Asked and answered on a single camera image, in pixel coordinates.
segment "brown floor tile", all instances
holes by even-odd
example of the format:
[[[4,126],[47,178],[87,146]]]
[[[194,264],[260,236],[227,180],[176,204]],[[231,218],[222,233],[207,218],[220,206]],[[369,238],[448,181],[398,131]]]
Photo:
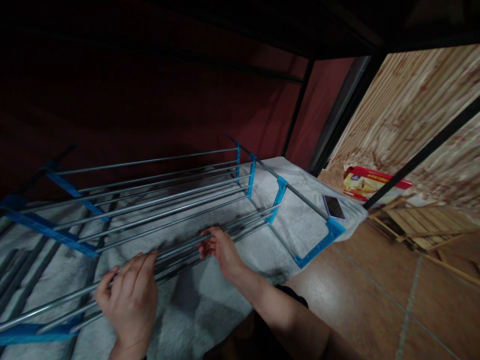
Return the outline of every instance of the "brown floor tile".
[[[462,360],[480,359],[480,288],[424,259],[412,315]]]
[[[404,308],[412,287],[418,255],[386,236],[371,220],[361,223],[347,241],[335,244]]]
[[[416,321],[410,319],[403,345],[403,360],[453,360],[449,354]]]
[[[405,313],[333,246],[288,283],[366,359],[394,359]]]

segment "forearm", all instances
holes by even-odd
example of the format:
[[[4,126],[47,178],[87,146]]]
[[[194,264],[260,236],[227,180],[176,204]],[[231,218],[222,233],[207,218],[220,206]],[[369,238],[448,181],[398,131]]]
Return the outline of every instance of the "forearm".
[[[248,267],[231,281],[292,357],[321,358],[331,331],[326,323]]]

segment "wooden slat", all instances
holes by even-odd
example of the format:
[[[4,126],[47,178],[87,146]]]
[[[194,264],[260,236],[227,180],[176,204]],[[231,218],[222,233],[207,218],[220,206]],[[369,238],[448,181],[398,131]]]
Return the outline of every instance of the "wooden slat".
[[[447,261],[447,255],[445,254],[445,251],[438,249],[436,251],[438,253],[438,256],[440,257],[440,260],[442,260],[445,264],[448,264],[449,262]]]
[[[391,232],[393,235],[395,235],[395,237],[399,238],[400,235],[398,235],[395,231],[393,231],[391,228],[389,228],[384,222],[382,222],[379,218],[377,217],[372,217],[371,218],[372,220],[375,220],[377,223],[379,223],[380,225],[382,225],[385,229],[387,229],[389,232]]]
[[[398,224],[399,227],[401,227],[405,233],[414,233],[414,228],[408,222],[406,222],[403,217],[400,216],[398,210],[399,209],[391,209],[387,210],[386,213],[393,219],[394,222]]]
[[[410,239],[424,250],[430,250],[433,246],[425,237],[410,237]]]
[[[474,278],[473,276],[470,276],[470,275],[467,275],[466,273],[464,273],[463,271],[460,271],[458,270],[456,267],[453,267],[451,265],[448,265],[440,260],[437,260],[436,258],[434,257],[431,257],[430,255],[426,255],[420,251],[418,251],[418,253],[423,256],[424,258],[430,260],[431,262],[437,264],[437,265],[440,265],[441,267],[447,269],[447,270],[450,270],[452,273],[458,275],[459,277],[461,278],[464,278],[465,280],[477,285],[480,287],[480,280]]]
[[[430,219],[428,219],[427,217],[425,217],[423,214],[422,214],[422,211],[420,209],[417,209],[417,208],[411,208],[411,209],[408,209],[408,212],[415,218],[418,220],[419,223],[421,223],[426,229],[427,231],[429,232],[438,232],[440,231],[440,229],[435,226],[434,223],[432,223],[430,221]],[[445,241],[446,239],[444,239],[443,237],[439,236],[439,235],[433,235],[433,236],[429,236],[429,240],[432,241],[433,244],[439,244],[439,243],[442,243],[443,241]]]
[[[464,229],[479,228],[477,224],[470,221],[468,217],[466,217],[464,214],[462,214],[458,210],[455,210],[453,208],[446,208],[443,210],[443,212],[447,214],[452,221],[456,222],[457,224],[462,226]]]
[[[434,213],[430,212],[430,207],[419,207],[416,210],[419,211],[423,217],[427,218],[431,224],[435,225],[440,231],[448,231],[450,228],[445,225]]]
[[[442,208],[443,208],[443,206],[429,207],[428,211],[430,211],[430,213],[433,216],[436,216],[438,218],[438,220],[440,220],[442,223],[444,223],[446,226],[448,226],[450,228],[450,230],[456,230],[460,233],[463,232],[462,230],[464,230],[464,228],[462,226],[460,226],[459,224],[457,224],[455,221],[452,221],[447,214],[443,213]]]

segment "finger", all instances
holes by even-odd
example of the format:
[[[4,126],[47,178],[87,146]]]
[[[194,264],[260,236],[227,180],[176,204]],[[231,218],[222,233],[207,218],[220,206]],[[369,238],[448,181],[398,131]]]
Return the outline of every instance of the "finger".
[[[147,291],[151,290],[149,287],[149,284],[152,282],[152,279],[154,278],[154,266],[155,266],[155,259],[158,256],[158,251],[153,251],[150,253],[141,269],[140,272],[138,273],[138,276],[135,281],[135,285],[133,288],[133,296],[135,297],[140,297],[144,295]]]
[[[110,282],[119,270],[119,266],[114,266],[112,270],[107,272],[100,280],[95,292],[95,300],[100,309],[104,309],[110,300]]]
[[[128,270],[130,270],[130,268],[135,263],[135,261],[137,261],[141,256],[143,256],[143,254],[144,254],[143,252],[139,252],[137,255],[132,257],[130,261],[127,262],[125,266],[121,268],[119,275],[124,275]]]
[[[129,297],[134,292],[135,281],[137,281],[140,269],[142,268],[148,256],[148,254],[145,254],[138,257],[130,266],[130,269],[128,269],[128,271],[125,273],[120,291],[123,297]]]
[[[115,280],[113,281],[113,285],[111,286],[111,298],[112,300],[116,301],[121,293],[122,284],[124,282],[125,273],[130,269],[130,267],[140,258],[144,253],[139,252],[137,255],[132,257],[129,262],[125,264],[124,267],[121,268],[120,272],[117,274]]]

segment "wooden panel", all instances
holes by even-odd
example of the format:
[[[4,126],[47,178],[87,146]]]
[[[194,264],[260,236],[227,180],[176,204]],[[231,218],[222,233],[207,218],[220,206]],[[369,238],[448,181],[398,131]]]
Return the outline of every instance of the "wooden panel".
[[[396,209],[398,215],[400,215],[412,228],[414,233],[428,233],[429,230],[425,228],[420,222],[417,221],[410,213],[409,209]]]
[[[452,221],[460,224],[464,229],[478,228],[478,225],[470,221],[468,217],[458,210],[449,207],[445,208],[443,212],[447,214]]]
[[[389,54],[335,147],[328,170],[395,174],[480,95],[480,46]],[[480,215],[480,114],[407,180],[428,200]]]
[[[386,213],[393,219],[394,222],[398,224],[399,227],[401,227],[405,233],[412,234],[415,232],[414,228],[408,222],[406,222],[404,218],[400,216],[400,214],[398,214],[398,209],[387,210]]]
[[[435,213],[430,212],[430,207],[419,207],[417,210],[427,218],[432,224],[434,224],[441,231],[448,231],[450,228],[443,223]]]
[[[462,232],[463,230],[467,230],[463,228],[461,225],[457,224],[455,221],[451,220],[449,216],[442,212],[442,207],[429,207],[428,210],[432,215],[436,215],[438,220],[444,223],[446,226],[450,228],[450,230],[457,230]]]
[[[437,226],[435,226],[434,223],[430,221],[427,217],[423,215],[422,211],[419,211],[417,208],[411,208],[408,209],[408,212],[415,218],[417,219],[429,232],[438,232],[441,231]],[[439,236],[439,235],[433,235],[433,236],[428,236],[427,240],[431,244],[439,244],[442,243],[445,240],[448,240],[450,238],[449,235],[446,235],[445,237]]]

